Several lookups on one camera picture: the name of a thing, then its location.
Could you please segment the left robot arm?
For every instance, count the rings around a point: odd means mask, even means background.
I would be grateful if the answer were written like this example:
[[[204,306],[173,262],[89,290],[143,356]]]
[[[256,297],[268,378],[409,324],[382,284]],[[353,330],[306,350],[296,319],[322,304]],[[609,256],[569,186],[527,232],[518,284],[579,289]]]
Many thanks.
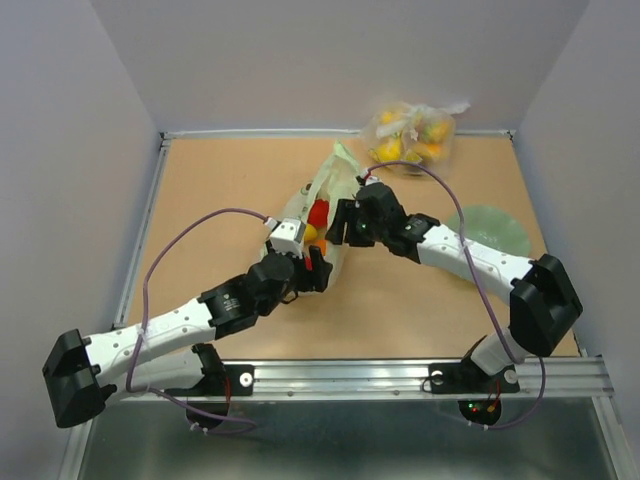
[[[168,313],[101,334],[62,333],[42,368],[56,426],[85,423],[117,392],[132,393],[136,367],[247,330],[301,293],[325,291],[333,270],[317,246],[301,256],[271,251],[246,273]]]

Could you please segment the yellow mango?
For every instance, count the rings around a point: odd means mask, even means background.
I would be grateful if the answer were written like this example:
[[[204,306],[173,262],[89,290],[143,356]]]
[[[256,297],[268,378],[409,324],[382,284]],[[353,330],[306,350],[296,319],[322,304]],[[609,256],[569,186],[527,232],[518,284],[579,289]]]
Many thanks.
[[[305,231],[304,231],[304,236],[303,236],[303,240],[305,243],[312,243],[316,240],[318,236],[318,231],[317,229],[311,225],[311,224],[307,224],[305,226]]]

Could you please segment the green plastic bag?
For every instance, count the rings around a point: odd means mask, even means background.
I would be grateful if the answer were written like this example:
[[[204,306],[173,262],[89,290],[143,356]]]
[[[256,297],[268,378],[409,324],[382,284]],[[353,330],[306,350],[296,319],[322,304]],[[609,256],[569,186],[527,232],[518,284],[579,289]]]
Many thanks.
[[[332,287],[341,273],[347,246],[329,238],[339,206],[353,199],[360,164],[339,141],[313,178],[270,221],[258,273],[265,285],[280,289],[285,301]]]

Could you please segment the orange fruit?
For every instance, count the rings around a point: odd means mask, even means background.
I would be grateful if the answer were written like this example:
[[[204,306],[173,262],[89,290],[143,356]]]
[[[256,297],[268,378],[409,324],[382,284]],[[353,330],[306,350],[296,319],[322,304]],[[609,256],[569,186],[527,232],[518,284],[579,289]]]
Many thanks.
[[[322,253],[322,255],[326,254],[327,251],[327,241],[324,239],[319,239],[313,243],[313,246],[318,247]]]

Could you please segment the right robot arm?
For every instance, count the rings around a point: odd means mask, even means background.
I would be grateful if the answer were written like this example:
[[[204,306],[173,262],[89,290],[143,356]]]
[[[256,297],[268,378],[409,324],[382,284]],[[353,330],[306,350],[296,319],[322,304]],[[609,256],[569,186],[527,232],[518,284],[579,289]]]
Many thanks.
[[[384,245],[392,254],[439,268],[493,293],[509,308],[509,324],[476,342],[458,362],[435,364],[435,394],[484,393],[528,356],[550,356],[583,306],[562,262],[514,256],[472,243],[437,219],[407,214],[383,183],[362,187],[337,203],[326,239],[351,247]]]

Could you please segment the red tomato fruit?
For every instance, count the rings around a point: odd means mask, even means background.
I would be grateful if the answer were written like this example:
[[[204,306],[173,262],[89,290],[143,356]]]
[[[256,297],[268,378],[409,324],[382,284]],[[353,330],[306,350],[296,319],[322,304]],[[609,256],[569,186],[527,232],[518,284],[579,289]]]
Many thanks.
[[[327,200],[316,199],[312,204],[307,217],[307,223],[317,230],[324,229],[328,225],[330,204]]]

